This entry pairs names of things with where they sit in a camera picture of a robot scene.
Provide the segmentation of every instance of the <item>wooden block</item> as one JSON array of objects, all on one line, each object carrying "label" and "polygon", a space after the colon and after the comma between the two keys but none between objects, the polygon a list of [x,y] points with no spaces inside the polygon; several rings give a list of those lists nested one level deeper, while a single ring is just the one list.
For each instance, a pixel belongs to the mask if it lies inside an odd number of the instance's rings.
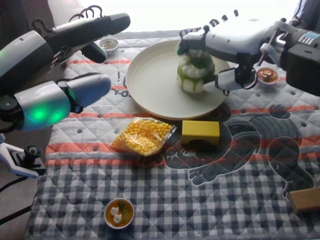
[{"label": "wooden block", "polygon": [[295,214],[320,211],[320,187],[291,191],[288,199]]},{"label": "wooden block", "polygon": [[192,140],[206,140],[217,145],[220,139],[220,125],[217,121],[183,121],[182,143]]}]

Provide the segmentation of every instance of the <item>gingham pattern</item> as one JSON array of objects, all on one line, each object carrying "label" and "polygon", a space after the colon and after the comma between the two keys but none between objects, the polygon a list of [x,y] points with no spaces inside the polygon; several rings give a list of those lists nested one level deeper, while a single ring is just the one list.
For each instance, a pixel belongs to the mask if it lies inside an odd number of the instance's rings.
[{"label": "gingham pattern", "polygon": [[[108,61],[132,60],[145,47],[169,39],[172,38],[122,39],[117,55]],[[86,61],[80,54],[70,59],[81,60]],[[122,86],[128,69],[128,64],[122,63],[83,62],[66,66],[66,77],[101,72],[111,77],[114,86]],[[118,93],[116,88],[84,110],[97,116],[70,117],[53,127],[46,154],[47,172],[39,178],[26,239],[320,238],[319,213],[293,213],[284,197],[288,182],[275,172],[266,153],[258,154],[256,150],[240,168],[196,184],[191,178],[194,169],[190,161],[206,161],[209,155],[206,159],[194,159],[192,155],[186,157],[183,150],[180,153],[179,131],[156,156],[141,158],[110,151],[107,144],[131,119],[108,114],[143,113],[130,96]],[[272,91],[256,86],[232,92],[226,104],[204,119],[215,120],[219,115],[218,120],[226,126],[230,125],[228,121],[234,124],[241,119],[257,129],[256,122],[261,119],[250,120],[260,116],[268,122],[271,117],[263,109],[280,104],[290,111],[290,123],[283,123],[284,126],[295,125],[302,139],[298,164],[319,184],[319,98],[279,81]],[[224,114],[229,115],[229,120],[224,119]],[[230,151],[240,154],[236,149]],[[203,180],[200,173],[197,179]],[[103,214],[107,203],[117,197],[130,199],[135,208],[132,224],[121,231],[107,227]]]}]

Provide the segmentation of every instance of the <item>robotic hand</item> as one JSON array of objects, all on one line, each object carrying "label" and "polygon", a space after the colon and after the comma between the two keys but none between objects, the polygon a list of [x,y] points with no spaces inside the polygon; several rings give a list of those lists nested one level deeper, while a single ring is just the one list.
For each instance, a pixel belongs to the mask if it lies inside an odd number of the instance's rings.
[{"label": "robotic hand", "polygon": [[257,83],[254,64],[263,60],[276,64],[286,71],[286,81],[295,88],[320,96],[320,34],[298,29],[285,23],[285,19],[273,25],[268,21],[238,16],[223,21],[213,19],[196,32],[181,36],[177,53],[183,55],[190,49],[208,51],[211,55],[232,63],[229,68],[214,76],[203,86],[211,92],[250,89]]},{"label": "robotic hand", "polygon": [[129,25],[126,13],[81,18],[53,29],[48,29],[42,21],[45,36],[35,27],[37,31],[20,36],[0,51],[0,120],[10,123],[0,129],[0,160],[10,172],[35,178],[43,175],[46,168],[40,159],[40,148],[27,145],[21,149],[6,144],[3,133],[55,124],[70,112],[81,113],[111,89],[110,78],[100,73],[60,79],[56,83],[48,81],[22,90],[26,84],[47,74],[50,68],[79,50],[92,61],[103,63],[107,54],[94,41],[117,34]]}]

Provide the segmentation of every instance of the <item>small bowl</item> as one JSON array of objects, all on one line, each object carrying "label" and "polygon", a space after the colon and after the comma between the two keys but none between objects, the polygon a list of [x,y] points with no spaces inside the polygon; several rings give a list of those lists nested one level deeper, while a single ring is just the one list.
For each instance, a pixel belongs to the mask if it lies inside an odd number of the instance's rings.
[{"label": "small bowl", "polygon": [[[131,218],[131,220],[130,220],[126,225],[120,226],[120,227],[113,226],[111,223],[109,223],[108,220],[107,220],[107,215],[106,215],[107,209],[108,209],[109,205],[112,204],[112,203],[115,202],[115,201],[118,201],[118,200],[122,200],[122,201],[124,201],[124,202],[127,202],[127,203],[129,203],[130,206],[132,207],[132,218]],[[115,199],[111,200],[111,201],[105,206],[105,209],[104,209],[103,212],[104,212],[104,220],[105,220],[106,224],[107,224],[110,228],[113,228],[113,229],[124,229],[124,228],[126,228],[127,226],[129,226],[129,224],[131,224],[132,220],[133,220],[134,217],[135,217],[135,208],[134,208],[133,204],[132,204],[128,199],[125,199],[125,198],[122,198],[122,197],[118,197],[118,198],[115,198]]]},{"label": "small bowl", "polygon": [[[266,70],[269,70],[269,71],[271,71],[272,73],[274,73],[275,75],[276,75],[276,79],[274,80],[274,81],[272,81],[272,82],[267,82],[267,81],[264,81],[263,79],[261,79],[261,77],[260,77],[260,72],[264,72],[264,71],[266,71]],[[279,75],[278,75],[278,73],[274,70],[274,69],[272,69],[272,68],[270,68],[270,67],[261,67],[261,68],[259,68],[258,69],[258,71],[256,72],[256,74],[257,74],[257,76],[258,76],[258,81],[259,81],[259,83],[262,85],[262,86],[265,86],[265,87],[270,87],[270,86],[272,86],[272,85],[275,85],[277,82],[278,82],[278,80],[279,80]]]},{"label": "small bowl", "polygon": [[119,47],[119,42],[116,38],[107,36],[102,38],[99,42],[99,46],[109,55],[114,54]]}]

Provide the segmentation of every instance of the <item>quilted tablecloth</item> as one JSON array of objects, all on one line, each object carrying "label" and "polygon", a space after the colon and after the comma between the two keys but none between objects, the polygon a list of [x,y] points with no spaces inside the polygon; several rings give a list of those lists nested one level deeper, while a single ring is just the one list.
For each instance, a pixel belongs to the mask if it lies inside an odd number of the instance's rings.
[{"label": "quilted tablecloth", "polygon": [[[320,239],[320,213],[296,215],[287,198],[320,183],[320,98],[287,85],[274,66],[275,87],[232,91],[201,119],[220,122],[217,146],[182,146],[181,122],[171,122],[178,130],[157,155],[111,146],[132,117],[150,117],[126,88],[130,62],[176,36],[125,33],[104,64],[76,53],[62,66],[66,78],[107,74],[112,90],[53,126],[26,239]],[[135,209],[121,231],[109,228],[103,213],[117,197]]]}]

